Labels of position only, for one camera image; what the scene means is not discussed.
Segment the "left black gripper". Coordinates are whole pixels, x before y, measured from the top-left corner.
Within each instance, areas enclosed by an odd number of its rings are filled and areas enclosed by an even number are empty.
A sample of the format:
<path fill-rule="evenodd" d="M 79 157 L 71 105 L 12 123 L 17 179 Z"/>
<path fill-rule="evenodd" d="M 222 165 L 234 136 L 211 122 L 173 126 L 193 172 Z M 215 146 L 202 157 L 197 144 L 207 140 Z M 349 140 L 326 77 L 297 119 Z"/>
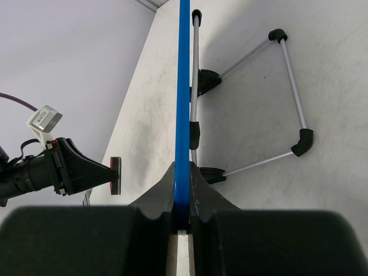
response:
<path fill-rule="evenodd" d="M 90 190 L 114 179 L 110 166 L 84 156 L 71 139 L 56 139 L 57 153 L 11 160 L 11 192 L 29 193 L 52 186 L 63 196 Z"/>

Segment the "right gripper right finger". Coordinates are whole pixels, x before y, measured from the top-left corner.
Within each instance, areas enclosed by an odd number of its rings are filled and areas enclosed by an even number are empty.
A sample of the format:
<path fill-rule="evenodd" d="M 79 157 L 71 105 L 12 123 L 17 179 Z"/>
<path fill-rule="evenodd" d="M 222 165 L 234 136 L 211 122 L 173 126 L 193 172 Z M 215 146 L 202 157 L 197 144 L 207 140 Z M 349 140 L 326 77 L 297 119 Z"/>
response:
<path fill-rule="evenodd" d="M 366 275 L 367 259 L 340 214 L 242 210 L 190 166 L 191 275 Z"/>

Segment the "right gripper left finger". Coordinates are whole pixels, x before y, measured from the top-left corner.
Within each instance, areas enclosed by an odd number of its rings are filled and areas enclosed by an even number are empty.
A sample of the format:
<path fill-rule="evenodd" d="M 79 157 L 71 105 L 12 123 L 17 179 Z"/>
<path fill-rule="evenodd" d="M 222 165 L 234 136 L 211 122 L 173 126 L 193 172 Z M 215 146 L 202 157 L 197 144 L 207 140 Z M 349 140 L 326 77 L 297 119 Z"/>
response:
<path fill-rule="evenodd" d="M 175 275 L 174 167 L 131 204 L 34 206 L 1 225 L 2 275 Z"/>

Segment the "red bone-shaped eraser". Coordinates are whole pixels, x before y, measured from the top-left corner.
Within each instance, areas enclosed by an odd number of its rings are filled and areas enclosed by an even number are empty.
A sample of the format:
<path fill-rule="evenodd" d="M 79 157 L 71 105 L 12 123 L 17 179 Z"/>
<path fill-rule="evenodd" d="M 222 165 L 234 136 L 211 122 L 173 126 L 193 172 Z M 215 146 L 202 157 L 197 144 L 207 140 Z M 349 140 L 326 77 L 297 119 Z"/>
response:
<path fill-rule="evenodd" d="M 110 158 L 110 168 L 114 172 L 114 179 L 110 182 L 110 194 L 117 196 L 121 194 L 121 158 L 119 156 Z"/>

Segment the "blue framed whiteboard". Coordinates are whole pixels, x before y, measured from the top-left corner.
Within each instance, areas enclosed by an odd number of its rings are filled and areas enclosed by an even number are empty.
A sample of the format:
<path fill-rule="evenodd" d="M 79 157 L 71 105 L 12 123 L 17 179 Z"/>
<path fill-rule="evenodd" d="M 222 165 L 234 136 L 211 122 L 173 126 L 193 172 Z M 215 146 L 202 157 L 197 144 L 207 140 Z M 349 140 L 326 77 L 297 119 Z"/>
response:
<path fill-rule="evenodd" d="M 174 213 L 178 231 L 189 225 L 190 188 L 190 1 L 179 2 L 177 118 L 175 133 Z"/>

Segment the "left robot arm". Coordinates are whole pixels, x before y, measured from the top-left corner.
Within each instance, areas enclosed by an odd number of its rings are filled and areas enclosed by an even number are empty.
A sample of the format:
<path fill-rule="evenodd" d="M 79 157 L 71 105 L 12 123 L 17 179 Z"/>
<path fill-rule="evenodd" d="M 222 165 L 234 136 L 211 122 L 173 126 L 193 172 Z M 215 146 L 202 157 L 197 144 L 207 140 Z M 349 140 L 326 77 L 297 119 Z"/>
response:
<path fill-rule="evenodd" d="M 107 167 L 84 156 L 71 139 L 46 143 L 37 156 L 9 160 L 1 150 L 1 207 L 11 198 L 53 187 L 56 194 L 71 196 L 104 183 L 112 195 L 121 193 L 121 158 L 111 157 Z"/>

